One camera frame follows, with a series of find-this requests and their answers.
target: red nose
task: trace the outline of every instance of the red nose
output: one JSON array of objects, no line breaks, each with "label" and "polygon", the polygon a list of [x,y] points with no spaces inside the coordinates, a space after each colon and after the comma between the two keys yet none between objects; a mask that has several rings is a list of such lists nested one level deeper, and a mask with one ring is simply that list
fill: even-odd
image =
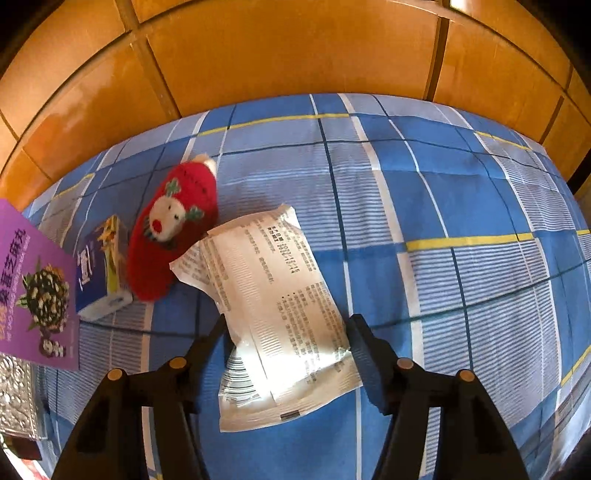
[{"label": "red nose", "polygon": [[162,223],[160,220],[154,220],[152,222],[152,230],[154,230],[156,233],[160,233],[162,231]]}]

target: red knitted toy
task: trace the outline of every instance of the red knitted toy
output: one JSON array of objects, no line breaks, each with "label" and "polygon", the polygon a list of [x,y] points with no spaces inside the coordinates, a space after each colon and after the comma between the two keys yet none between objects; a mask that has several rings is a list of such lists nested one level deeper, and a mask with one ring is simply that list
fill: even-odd
[{"label": "red knitted toy", "polygon": [[127,278],[135,296],[154,301],[174,282],[168,264],[217,221],[216,164],[207,155],[174,167],[131,233]]}]

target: bed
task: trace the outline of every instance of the bed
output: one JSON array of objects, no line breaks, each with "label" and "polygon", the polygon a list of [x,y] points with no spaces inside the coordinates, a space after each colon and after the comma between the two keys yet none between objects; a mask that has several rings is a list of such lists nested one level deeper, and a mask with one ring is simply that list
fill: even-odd
[{"label": "bed", "polygon": [[[129,227],[176,164],[218,164],[220,222],[295,207],[343,317],[424,368],[479,376],[530,477],[548,478],[591,418],[591,233],[545,149],[486,118],[384,95],[313,94],[229,105],[162,125],[91,158],[24,212],[66,251],[116,213]],[[87,400],[114,367],[136,373],[182,355],[217,318],[176,284],[82,322],[80,371],[38,368],[47,407],[43,466],[53,471]],[[199,399],[212,479],[369,479],[388,418],[363,389],[280,426],[220,433],[223,347]],[[148,469],[160,466],[143,412]],[[430,413],[421,474],[439,418]]]}]

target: orange wooden surface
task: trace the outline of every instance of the orange wooden surface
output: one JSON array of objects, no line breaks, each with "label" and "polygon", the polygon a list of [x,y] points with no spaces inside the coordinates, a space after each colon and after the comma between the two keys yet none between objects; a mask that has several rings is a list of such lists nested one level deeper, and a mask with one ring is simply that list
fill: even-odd
[{"label": "orange wooden surface", "polygon": [[550,32],[517,0],[451,0],[450,4],[517,45],[566,87],[569,58]]},{"label": "orange wooden surface", "polygon": [[434,101],[496,120],[539,141],[560,88],[501,37],[450,22]]},{"label": "orange wooden surface", "polygon": [[0,110],[18,135],[60,85],[124,31],[114,0],[66,0],[0,79]]},{"label": "orange wooden surface", "polygon": [[591,126],[570,100],[564,100],[543,145],[565,179],[591,148]]},{"label": "orange wooden surface", "polygon": [[109,51],[56,98],[24,145],[58,180],[92,155],[166,121],[133,48],[126,45]]},{"label": "orange wooden surface", "polygon": [[23,210],[52,183],[22,148],[19,148],[0,177],[0,197],[8,199],[14,208]]},{"label": "orange wooden surface", "polygon": [[573,72],[573,78],[569,84],[569,95],[587,121],[591,122],[591,95],[576,70]]},{"label": "orange wooden surface", "polygon": [[[422,98],[438,15],[450,28],[434,100],[539,140],[567,95],[568,58],[516,0],[452,4],[466,15],[419,0],[65,0],[0,79],[19,137],[0,118],[0,196],[25,205],[42,177],[179,113],[309,92]],[[544,143],[566,178],[591,129],[577,72],[568,95],[587,120],[566,99]]]},{"label": "orange wooden surface", "polygon": [[166,12],[166,10],[189,0],[131,0],[134,5],[135,14],[140,22],[152,18],[155,15]]},{"label": "orange wooden surface", "polygon": [[16,144],[16,139],[12,136],[12,133],[10,133],[10,130],[4,121],[0,118],[0,170],[2,170],[8,160],[10,152]]},{"label": "orange wooden surface", "polygon": [[436,24],[434,14],[385,0],[204,1],[155,22],[148,39],[190,115],[293,93],[421,98]]}]

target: small box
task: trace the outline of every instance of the small box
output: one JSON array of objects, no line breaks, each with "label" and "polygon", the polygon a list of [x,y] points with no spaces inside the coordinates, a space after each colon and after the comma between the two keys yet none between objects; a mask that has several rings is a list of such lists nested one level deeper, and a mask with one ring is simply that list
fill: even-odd
[{"label": "small box", "polygon": [[113,215],[78,249],[76,311],[83,320],[97,320],[134,301],[125,277],[127,229]]}]

